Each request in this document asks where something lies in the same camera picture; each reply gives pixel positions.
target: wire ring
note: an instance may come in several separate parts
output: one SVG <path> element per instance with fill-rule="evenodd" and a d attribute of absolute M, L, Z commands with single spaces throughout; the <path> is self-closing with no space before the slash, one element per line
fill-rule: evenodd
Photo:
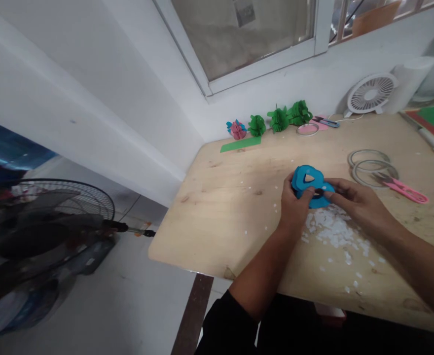
<path fill-rule="evenodd" d="M 308 127 L 308 126 L 316 127 L 316 131 L 313 132 L 313 133 L 310 133 L 310 134 L 306 134 L 306 135 L 299 132 L 300 128 L 302 128 L 302 127 Z M 302 126 L 299 126 L 297 128 L 297 130 L 296 130 L 296 133 L 298 133 L 300 136 L 303 136 L 303 137 L 310 137 L 310 136 L 313 136 L 314 134 L 316 134 L 318 131 L 319 131 L 319 126 L 317 124 L 315 124 L 315 123 L 306 123 L 306 124 L 303 124 Z"/>
<path fill-rule="evenodd" d="M 356 150 L 352 153 L 350 153 L 347 157 L 347 160 L 349 162 L 349 165 L 353 168 L 356 164 L 353 161 L 353 157 L 355 154 L 357 153 L 377 153 L 379 155 L 381 155 L 381 157 L 383 158 L 383 160 L 390 164 L 391 160 L 390 157 L 388 155 L 386 155 L 385 153 L 379 151 L 379 150 L 375 150 L 375 149 L 360 149 L 360 150 Z M 376 172 L 381 172 L 386 170 L 387 168 L 382 168 L 382 169 L 363 169 L 363 168 L 359 168 L 360 171 L 364 172 L 364 173 L 376 173 Z"/>
<path fill-rule="evenodd" d="M 372 184 L 369 184 L 368 182 L 363 181 L 363 180 L 362 180 L 362 179 L 357 175 L 357 169 L 361 170 L 361 168 L 359 168 L 359 165 L 360 165 L 360 164 L 363 164 L 363 163 L 377 163 L 377 164 L 385 165 L 385 166 L 386 166 L 385 169 L 388 169 L 388 171 L 390 172 L 391 177 L 392 177 L 392 178 L 395 178 L 396 180 L 399 179 L 399 173 L 398 173 L 398 170 L 396 170 L 396 168 L 395 168 L 393 165 L 391 165 L 390 163 L 388 163 L 388 162 L 386 162 L 386 161 L 383 161 L 383 160 L 372 160 L 372 159 L 368 159 L 368 160 L 362 160 L 362 161 L 358 162 L 357 164 L 355 164 L 355 166 L 354 166 L 353 169 L 352 169 L 352 177 L 353 177 L 354 180 L 355 180 L 356 182 L 358 182 L 360 185 L 368 186 L 368 187 L 371 187 L 372 189 L 376 189 L 376 190 L 389 189 L 388 186 L 372 185 Z"/>

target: glass pane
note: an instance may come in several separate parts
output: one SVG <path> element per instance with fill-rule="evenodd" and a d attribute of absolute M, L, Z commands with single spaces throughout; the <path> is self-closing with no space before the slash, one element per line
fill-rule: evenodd
<path fill-rule="evenodd" d="M 314 36 L 315 0 L 172 0 L 209 81 Z"/>
<path fill-rule="evenodd" d="M 423 7 L 424 6 L 429 6 L 429 5 L 432 5 L 432 4 L 434 4 L 434 0 L 424 0 Z"/>
<path fill-rule="evenodd" d="M 386 4 L 388 5 L 391 2 L 395 2 L 397 0 L 388 0 L 386 1 Z M 418 0 L 403 0 L 401 4 L 399 5 L 398 11 L 396 12 L 396 16 L 407 14 L 414 10 L 416 7 L 416 3 Z"/>
<path fill-rule="evenodd" d="M 332 13 L 332 22 L 330 24 L 329 43 L 334 42 L 337 38 L 337 29 L 339 28 L 341 12 L 342 12 L 342 0 L 335 0 L 334 12 Z"/>
<path fill-rule="evenodd" d="M 345 17 L 344 37 L 352 34 L 354 19 L 367 11 L 375 9 L 378 6 L 378 2 L 379 0 L 349 0 Z"/>

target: small white fan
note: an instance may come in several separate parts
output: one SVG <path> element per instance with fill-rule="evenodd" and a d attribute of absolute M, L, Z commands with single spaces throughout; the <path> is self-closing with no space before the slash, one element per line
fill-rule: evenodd
<path fill-rule="evenodd" d="M 350 117 L 352 113 L 383 113 L 382 106 L 388 102 L 388 97 L 397 86 L 398 79 L 390 73 L 372 74 L 363 78 L 350 90 L 344 117 Z"/>

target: black sleeve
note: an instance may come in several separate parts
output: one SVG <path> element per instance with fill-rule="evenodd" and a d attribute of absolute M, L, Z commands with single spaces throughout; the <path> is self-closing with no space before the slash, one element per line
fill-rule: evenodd
<path fill-rule="evenodd" d="M 204 335 L 196 355 L 256 354 L 258 323 L 226 292 L 215 301 L 203 324 Z"/>

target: wooden table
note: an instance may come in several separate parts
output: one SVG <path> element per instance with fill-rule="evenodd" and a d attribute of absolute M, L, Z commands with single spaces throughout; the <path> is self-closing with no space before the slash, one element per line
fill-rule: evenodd
<path fill-rule="evenodd" d="M 294 126 L 277 134 L 269 130 L 260 145 L 220 153 L 232 141 L 201 148 L 149 248 L 151 259 L 234 279 L 278 224 L 288 173 L 310 164 L 326 177 L 351 179 L 347 155 L 365 148 L 389 155 L 401 181 L 429 197 L 429 204 L 418 205 L 392 190 L 377 191 L 403 225 L 434 245 L 434 152 L 399 115 L 366 115 L 312 137 L 297 135 Z M 434 313 L 386 251 L 372 241 L 369 257 L 350 249 L 353 263 L 347 265 L 343 248 L 324 245 L 317 233 L 308 244 L 298 242 L 280 293 L 434 331 Z M 386 263 L 378 261 L 381 256 Z"/>

